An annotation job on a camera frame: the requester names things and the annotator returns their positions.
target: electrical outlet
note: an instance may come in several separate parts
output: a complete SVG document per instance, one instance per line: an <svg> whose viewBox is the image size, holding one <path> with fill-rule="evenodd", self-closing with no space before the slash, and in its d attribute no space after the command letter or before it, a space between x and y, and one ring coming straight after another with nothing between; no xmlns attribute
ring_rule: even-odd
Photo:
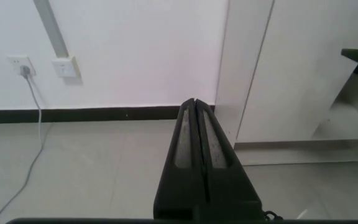
<svg viewBox="0 0 358 224"><path fill-rule="evenodd" d="M61 78L79 78L80 70L74 57L56 58L52 60L56 74Z"/></svg>
<svg viewBox="0 0 358 224"><path fill-rule="evenodd" d="M22 65L28 66L30 68L30 75L35 75L34 67L30 62L30 58L26 55L9 55L7 56L8 61L13 66L16 75L20 75L20 67Z"/></svg>

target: wall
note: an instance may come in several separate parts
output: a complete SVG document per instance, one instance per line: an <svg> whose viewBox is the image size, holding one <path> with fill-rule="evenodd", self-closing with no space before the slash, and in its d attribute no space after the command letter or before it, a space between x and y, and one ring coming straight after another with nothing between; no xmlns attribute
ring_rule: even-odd
<svg viewBox="0 0 358 224"><path fill-rule="evenodd" d="M27 54L44 108L214 104L227 1L51 1L80 82L57 78L31 0L0 0L0 110L35 108L6 55Z"/></svg>

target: gray floor tile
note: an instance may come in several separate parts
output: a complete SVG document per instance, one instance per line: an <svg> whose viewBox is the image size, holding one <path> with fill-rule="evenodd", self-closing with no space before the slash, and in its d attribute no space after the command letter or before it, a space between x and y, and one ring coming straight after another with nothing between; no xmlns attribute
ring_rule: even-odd
<svg viewBox="0 0 358 224"><path fill-rule="evenodd" d="M43 124L27 188L1 215L152 218L175 121ZM0 124L0 208L39 150L36 124ZM265 210L284 218L358 219L358 163L245 167Z"/></svg>

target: white cabinet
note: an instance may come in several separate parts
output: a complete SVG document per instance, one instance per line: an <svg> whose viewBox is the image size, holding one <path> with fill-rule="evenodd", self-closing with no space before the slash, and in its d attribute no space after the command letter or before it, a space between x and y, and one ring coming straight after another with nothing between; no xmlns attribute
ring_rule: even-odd
<svg viewBox="0 0 358 224"><path fill-rule="evenodd" d="M244 164L358 160L358 77L348 81L357 63L341 55L344 48L358 49L358 1L279 0L255 71L225 67L223 54L220 79L226 82L219 81L218 90L241 85L227 81L230 72L246 82L241 121L222 115L221 105L232 101L219 102L219 91L217 118L229 140L245 143L235 147Z"/></svg>

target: open shelf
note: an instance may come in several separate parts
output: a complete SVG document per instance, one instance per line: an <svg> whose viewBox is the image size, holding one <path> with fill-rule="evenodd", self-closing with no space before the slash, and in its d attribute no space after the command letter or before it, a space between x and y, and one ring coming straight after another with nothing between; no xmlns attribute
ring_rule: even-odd
<svg viewBox="0 0 358 224"><path fill-rule="evenodd" d="M358 140L236 143L244 166L358 161Z"/></svg>
<svg viewBox="0 0 358 224"><path fill-rule="evenodd" d="M335 102L311 140L358 139L358 111L341 101Z"/></svg>

